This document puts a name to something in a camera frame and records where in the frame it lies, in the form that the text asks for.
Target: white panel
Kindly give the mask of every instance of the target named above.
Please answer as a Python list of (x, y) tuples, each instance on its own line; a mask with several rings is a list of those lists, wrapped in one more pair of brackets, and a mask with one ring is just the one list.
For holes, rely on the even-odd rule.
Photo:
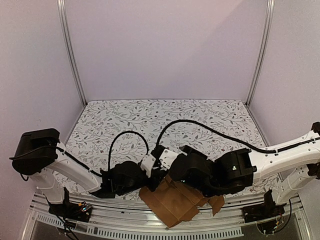
[(9, 160), (21, 134), (50, 127), (64, 141), (82, 109), (57, 1), (1, 1), (0, 82), (0, 239), (13, 240), (35, 190)]
[[(320, 121), (320, 1), (276, 1), (252, 111), (270, 143), (299, 137)], [(320, 239), (320, 182), (300, 192)]]
[(66, 1), (88, 100), (244, 100), (266, 8), (266, 0)]

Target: black cable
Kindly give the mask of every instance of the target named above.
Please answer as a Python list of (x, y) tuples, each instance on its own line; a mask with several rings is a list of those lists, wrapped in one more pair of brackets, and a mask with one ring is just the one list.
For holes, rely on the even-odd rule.
[(291, 204), (291, 200), (289, 199), (289, 203), (290, 203), (290, 214), (289, 214), (289, 217), (288, 217), (288, 221), (286, 221), (286, 223), (284, 224), (284, 226), (280, 229), (280, 230), (276, 230), (274, 233), (278, 233), (280, 231), (282, 231), (289, 223), (290, 219), (291, 219), (291, 215), (292, 215), (292, 204)]
[(147, 143), (147, 140), (145, 139), (144, 136), (142, 136), (139, 132), (136, 132), (136, 131), (123, 131), (121, 133), (119, 133), (112, 141), (111, 145), (110, 145), (110, 149), (109, 149), (109, 155), (108, 155), (108, 170), (110, 170), (110, 161), (111, 161), (111, 151), (112, 151), (112, 148), (116, 142), (116, 140), (121, 136), (121, 135), (124, 135), (124, 134), (135, 134), (135, 135), (138, 135), (143, 141), (144, 141), (144, 144), (145, 144), (145, 148), (146, 148), (146, 154), (148, 154), (149, 152), (149, 145)]
[[(75, 233), (71, 230), (71, 228), (68, 225), (68, 221), (67, 220), (62, 220), (62, 218), (55, 212), (54, 208), (52, 207), (52, 204), (48, 201), (48, 198), (45, 197), (46, 201), (48, 202), (49, 206), (51, 207), (52, 212), (54, 213), (54, 215), (63, 223), (63, 227), (64, 227), (64, 233), (65, 235), (71, 239), (71, 240), (79, 240), (79, 238), (75, 235)], [(66, 228), (69, 230), (69, 232), (75, 237), (72, 238), (68, 235)]]
[(28, 182), (29, 177), (27, 176), (26, 178), (20, 173), (21, 178), (23, 179), (23, 181)]
[(45, 148), (56, 149), (57, 147), (56, 147), (56, 146), (49, 146), (49, 145), (40, 146), (40, 147), (38, 147), (38, 148), (35, 148), (35, 149), (33, 149), (33, 150), (31, 150), (31, 151), (28, 151), (28, 152), (26, 152), (26, 153), (24, 153), (24, 154), (21, 154), (21, 155), (19, 155), (19, 156), (9, 157), (9, 159), (10, 159), (10, 160), (16, 160), (16, 159), (18, 159), (18, 158), (24, 157), (24, 156), (26, 156), (26, 155), (28, 155), (28, 154), (32, 154), (32, 153), (35, 152), (35, 151), (38, 151), (38, 150), (40, 150), (40, 149), (45, 149)]
[(158, 139), (156, 141), (156, 144), (155, 146), (157, 147), (159, 144), (160, 144), (160, 140), (162, 138), (162, 136), (164, 135), (165, 131), (170, 127), (172, 126), (173, 124), (177, 124), (177, 123), (191, 123), (191, 124), (195, 124), (195, 125), (199, 125), (207, 130), (209, 130), (210, 132), (214, 133), (214, 134), (217, 134), (225, 139), (229, 139), (231, 141), (234, 141), (234, 142), (237, 142), (239, 144), (243, 144), (245, 146), (247, 146), (248, 148), (252, 149), (252, 150), (255, 150), (259, 153), (263, 153), (263, 154), (276, 154), (277, 152), (280, 153), (280, 152), (283, 152), (283, 151), (286, 151), (286, 150), (289, 150), (289, 149), (293, 149), (295, 147), (298, 147), (302, 144), (308, 144), (308, 143), (311, 143), (315, 140), (320, 140), (320, 137), (317, 137), (315, 139), (309, 139), (309, 140), (306, 140), (306, 141), (301, 141), (301, 142), (297, 142), (297, 143), (294, 143), (292, 145), (289, 145), (289, 146), (285, 146), (285, 147), (282, 147), (282, 148), (279, 148), (277, 151), (276, 150), (264, 150), (264, 149), (261, 149), (261, 148), (258, 148), (256, 146), (253, 146), (251, 145), (250, 143), (246, 142), (246, 141), (242, 141), (238, 138), (235, 138), (235, 137), (232, 137), (232, 136), (228, 136), (228, 135), (225, 135), (217, 130), (214, 130), (213, 128), (209, 127), (209, 126), (206, 126), (200, 122), (197, 122), (197, 121), (194, 121), (194, 120), (188, 120), (188, 119), (179, 119), (179, 120), (175, 120), (175, 121), (172, 121), (170, 122), (168, 125), (166, 125), (161, 133), (159, 134), (158, 136)]

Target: floral tablecloth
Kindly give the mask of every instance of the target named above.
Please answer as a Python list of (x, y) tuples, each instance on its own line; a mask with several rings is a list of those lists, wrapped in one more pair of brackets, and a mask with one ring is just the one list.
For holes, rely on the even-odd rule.
[[(126, 130), (141, 133), (152, 150), (160, 131), (171, 121), (190, 119), (203, 123), (226, 135), (264, 147), (263, 140), (247, 109), (238, 100), (104, 100), (91, 101), (86, 106), (66, 146), (80, 161), (99, 171), (108, 169), (108, 151), (114, 137)], [(161, 144), (173, 151), (189, 145), (214, 160), (224, 153), (240, 149), (243, 145), (222, 138), (208, 130), (191, 124), (171, 126)], [(126, 160), (139, 162), (146, 152), (143, 141), (136, 135), (126, 134), (118, 139), (112, 151), (111, 167)], [(59, 183), (74, 194), (88, 194), (67, 177), (55, 173)], [(279, 181), (274, 175), (255, 183), (234, 195), (263, 193)], [(120, 199), (140, 200), (139, 190)]]

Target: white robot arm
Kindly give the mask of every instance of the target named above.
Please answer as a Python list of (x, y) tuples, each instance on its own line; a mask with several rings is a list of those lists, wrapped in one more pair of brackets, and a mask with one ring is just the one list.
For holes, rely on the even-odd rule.
[(200, 190), (205, 197), (211, 197), (237, 193), (253, 182), (294, 168), (283, 182), (266, 193), (267, 209), (270, 208), (273, 215), (249, 218), (252, 209), (244, 210), (247, 221), (252, 222), (274, 217), (299, 189), (320, 177), (319, 133), (320, 123), (317, 122), (312, 131), (297, 139), (265, 149), (243, 148), (212, 160), (189, 146), (184, 146), (184, 153), (179, 154), (158, 145), (138, 164), (125, 161), (97, 173), (66, 151), (59, 141), (58, 131), (45, 129), (24, 133), (15, 157), (11, 159), (14, 169), (29, 176), (44, 193), (55, 214), (63, 215), (66, 207), (74, 208), (72, 214), (64, 217), (80, 221), (89, 220), (91, 206), (86, 203), (79, 204), (78, 208), (70, 205), (74, 203), (69, 203), (68, 191), (57, 183), (53, 171), (75, 181), (97, 198), (114, 198), (115, 194), (122, 195), (142, 186), (154, 191), (166, 174), (174, 181)]

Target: metal frame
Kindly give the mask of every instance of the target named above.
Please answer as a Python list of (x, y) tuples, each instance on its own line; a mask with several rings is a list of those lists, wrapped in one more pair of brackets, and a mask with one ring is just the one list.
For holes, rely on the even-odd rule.
[(262, 141), (264, 142), (264, 144), (265, 144), (266, 147), (269, 147), (271, 144), (270, 144), (270, 142), (268, 141), (268, 139), (267, 139), (265, 133), (263, 132), (262, 128), (259, 126), (259, 124), (258, 124), (255, 116), (253, 115), (253, 113), (251, 112), (251, 110), (250, 110), (250, 108), (249, 108), (248, 106), (245, 105), (245, 107), (246, 107), (246, 110), (248, 111), (250, 117), (252, 118), (252, 120), (253, 120), (253, 122), (254, 122), (254, 125), (255, 125), (256, 128), (258, 129), (258, 132), (259, 132), (259, 134), (261, 135)]
[(275, 6), (275, 0), (268, 0), (260, 52), (259, 52), (256, 66), (255, 66), (255, 70), (254, 70), (253, 79), (252, 79), (252, 82), (250, 85), (249, 93), (248, 93), (248, 96), (245, 101), (245, 105), (248, 107), (250, 107), (250, 105), (253, 101), (255, 91), (257, 88), (257, 84), (258, 84), (258, 80), (259, 80), (259, 76), (261, 73), (262, 65), (264, 62), (267, 44), (268, 44), (269, 33), (270, 33), (270, 29), (271, 29), (272, 17), (274, 14), (274, 6)]
[(60, 22), (61, 22), (61, 27), (62, 27), (65, 48), (66, 48), (67, 55), (69, 58), (76, 90), (78, 92), (78, 95), (79, 95), (79, 98), (81, 100), (82, 105), (85, 107), (88, 104), (88, 101), (86, 99), (86, 95), (85, 95), (85, 92), (84, 92), (84, 89), (83, 89), (83, 86), (82, 86), (82, 83), (80, 80), (74, 50), (73, 50), (72, 44), (71, 44), (65, 0), (57, 0), (57, 5), (58, 5), (58, 11), (59, 11), (59, 16), (60, 16)]
[[(237, 231), (237, 234), (234, 234), (233, 237), (240, 237), (242, 235), (241, 227), (255, 224), (255, 222), (244, 222), (241, 208), (262, 203), (264, 198), (263, 194), (226, 198), (225, 205), (214, 217), (212, 217), (211, 208), (203, 206), (199, 208), (200, 214), (195, 217), (194, 224), (190, 225), (185, 222), (171, 229), (168, 229), (143, 201), (93, 199), (89, 195), (77, 196), (74, 194), (70, 194), (70, 200), (72, 202), (86, 201), (94, 206), (89, 223), (78, 222), (74, 230), (76, 233), (108, 239), (133, 239), (132, 236), (134, 236), (135, 239), (145, 240), (206, 240), (227, 239), (232, 237), (229, 233), (235, 233), (234, 231)], [(312, 240), (300, 198), (296, 195), (291, 201), (292, 219), (298, 223), (301, 238)], [(285, 216), (289, 214), (289, 208), (289, 205), (285, 206)], [(60, 221), (54, 215), (49, 214), (48, 209), (45, 197), (36, 193), (26, 216), (25, 228), (19, 239), (31, 239), (36, 221), (62, 228)]]
[(67, 137), (66, 137), (66, 139), (65, 139), (65, 141), (64, 141), (64, 144), (65, 144), (65, 145), (66, 145), (67, 142), (69, 141), (69, 138), (71, 137), (71, 134), (72, 134), (72, 132), (74, 131), (74, 129), (75, 129), (75, 127), (76, 127), (79, 119), (81, 118), (81, 115), (84, 113), (84, 110), (85, 110), (85, 109), (86, 109), (86, 107), (85, 107), (85, 106), (82, 106), (82, 110), (81, 110), (79, 116), (76, 118), (76, 120), (75, 120), (72, 128), (70, 129), (70, 131), (69, 131), (69, 133), (68, 133), (68, 135), (67, 135)]

